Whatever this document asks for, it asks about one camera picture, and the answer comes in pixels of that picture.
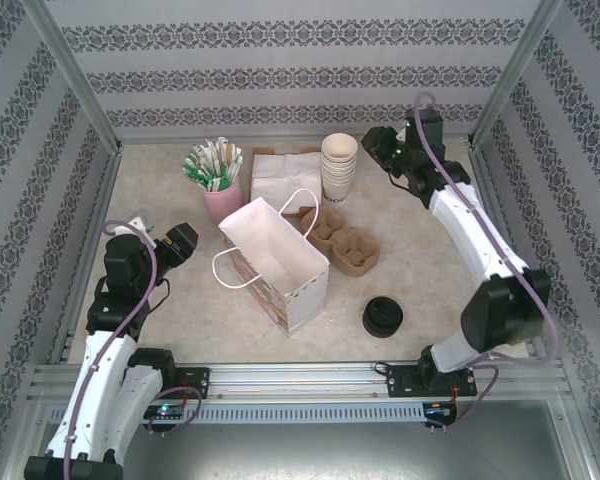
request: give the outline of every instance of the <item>paper shopping bag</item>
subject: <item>paper shopping bag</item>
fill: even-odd
[[[307,189],[297,190],[280,209],[300,192],[319,203]],[[300,234],[280,212],[257,198],[229,215],[219,225],[229,247],[218,253],[211,266],[216,279],[225,287],[248,288],[265,312],[289,335],[314,318],[323,308],[327,293],[329,260]],[[218,278],[216,259],[229,253],[244,283],[229,285]]]

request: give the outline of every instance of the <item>wallpaper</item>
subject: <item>wallpaper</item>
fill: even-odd
[[[118,135],[145,142],[362,133],[423,88],[447,133],[469,133],[537,4],[48,3]]]
[[[517,249],[551,276],[562,356],[600,466],[600,1],[564,3],[483,153]]]
[[[48,361],[108,158],[21,4],[0,0],[0,455],[28,369]]]

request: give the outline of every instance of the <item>beige table surface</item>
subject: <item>beige table surface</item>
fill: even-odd
[[[242,143],[245,160],[253,148],[273,147],[288,153],[319,142]],[[447,159],[458,160],[472,174],[464,141],[446,140]],[[198,248],[167,274],[171,296],[151,314],[142,329],[141,346],[167,348],[178,363],[323,362],[417,359],[427,345],[454,333],[460,313],[475,286],[460,253],[444,227],[420,200],[392,187],[379,166],[360,148],[356,177],[347,199],[336,206],[354,228],[366,230],[381,245],[378,265],[361,278],[329,272],[322,313],[288,338],[246,290],[228,290],[211,274],[211,258],[224,249],[217,226],[207,217],[200,188],[182,173],[188,145],[135,145],[124,149],[107,219],[126,220],[138,209],[148,212],[158,238],[172,226],[189,222],[199,234]],[[250,165],[243,165],[243,194]],[[73,340],[70,363],[84,355],[86,313],[95,284],[105,274],[101,237],[89,288]],[[225,257],[218,273],[228,282],[238,276]],[[153,292],[151,305],[165,294]],[[378,339],[362,326],[366,303],[375,296],[395,299],[404,321],[390,338]],[[526,355],[524,345],[509,353]]]

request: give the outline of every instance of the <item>cardboard cup holder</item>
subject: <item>cardboard cup holder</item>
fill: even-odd
[[[302,231],[311,226],[315,209],[303,209]],[[361,277],[378,263],[380,245],[368,233],[349,228],[347,219],[329,205],[320,206],[316,224],[307,239],[350,277]]]

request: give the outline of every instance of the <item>enclosure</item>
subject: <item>enclosure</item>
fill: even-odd
[[[248,201],[254,150],[319,150],[334,132],[400,130],[424,90],[444,118],[446,157],[465,167],[513,249],[549,274],[561,333],[559,360],[501,365],[484,413],[440,439],[418,430],[415,413],[378,413],[420,412],[424,400],[390,401],[372,372],[378,361],[413,362],[453,334],[475,291],[420,200],[390,187],[359,150],[350,197],[336,207],[378,240],[380,260],[361,278],[332,266],[322,313],[288,338],[247,291],[213,279],[224,243],[182,175],[192,143],[225,136],[243,149]],[[365,431],[379,450],[422,442],[411,457],[382,457],[387,478],[412,478],[409,466],[413,478],[447,478],[467,458],[476,470],[466,478],[600,478],[600,1],[0,0],[0,478],[22,478],[26,456],[44,452],[83,359],[86,312],[105,273],[103,222],[140,209],[152,236],[181,222],[199,234],[192,258],[169,272],[171,295],[140,344],[212,376],[200,433],[154,444],[140,429],[125,478],[156,478],[149,450],[165,459],[156,465],[182,464],[173,478],[238,478],[228,466],[242,468],[239,478],[329,469],[325,478],[378,478],[356,443]],[[228,259],[219,272],[237,278]],[[405,314],[386,339],[361,323],[378,295]],[[545,348],[538,338],[508,351],[542,357]],[[488,377],[477,376],[479,389]],[[277,417],[329,409],[360,418],[311,417],[295,438],[293,422]],[[257,419],[241,424],[244,412]],[[481,436],[493,445],[467,443]],[[262,465],[235,453],[256,437],[277,452]],[[352,450],[336,449],[329,466],[307,447],[316,438],[349,439]],[[449,460],[429,469],[436,460],[426,451],[438,441]],[[521,466],[541,448],[544,463]],[[215,460],[185,453],[200,449]],[[349,458],[359,465],[344,467]]]

